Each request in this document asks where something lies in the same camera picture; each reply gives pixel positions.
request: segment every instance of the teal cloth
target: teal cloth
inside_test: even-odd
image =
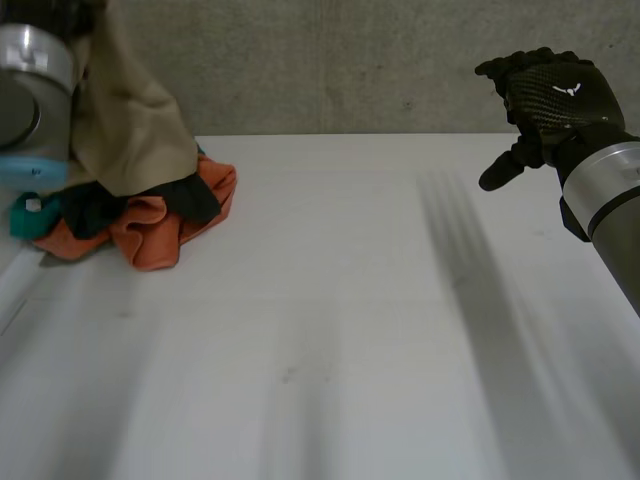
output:
[[[47,235],[60,219],[60,200],[57,195],[40,198],[42,210],[29,212],[27,200],[40,198],[36,193],[24,193],[18,197],[9,216],[9,229],[12,237],[35,240]]]

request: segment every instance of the beige cloth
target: beige cloth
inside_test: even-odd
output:
[[[97,180],[112,195],[130,196],[195,173],[195,140],[175,98],[132,55],[115,0],[71,48],[81,95],[67,186]]]

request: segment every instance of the white table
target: white table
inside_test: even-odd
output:
[[[201,138],[227,221],[49,268],[0,337],[0,478],[635,478],[640,321],[550,169],[477,187],[512,141]]]

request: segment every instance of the pile of clothes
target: pile of clothes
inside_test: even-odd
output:
[[[132,56],[113,2],[71,48],[67,186],[18,198],[11,234],[66,260],[112,241],[138,270],[172,267],[182,244],[229,215],[235,169],[198,148],[175,98]]]

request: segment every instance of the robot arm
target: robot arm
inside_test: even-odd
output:
[[[500,188],[525,167],[556,168],[565,226],[596,251],[640,315],[640,138],[625,132],[600,71],[572,52],[517,52],[476,69],[495,82],[521,136],[480,179]]]
[[[66,182],[74,60],[67,42],[93,28],[82,0],[0,0],[0,183]]]
[[[569,175],[563,195],[640,315],[640,142],[589,156]]]

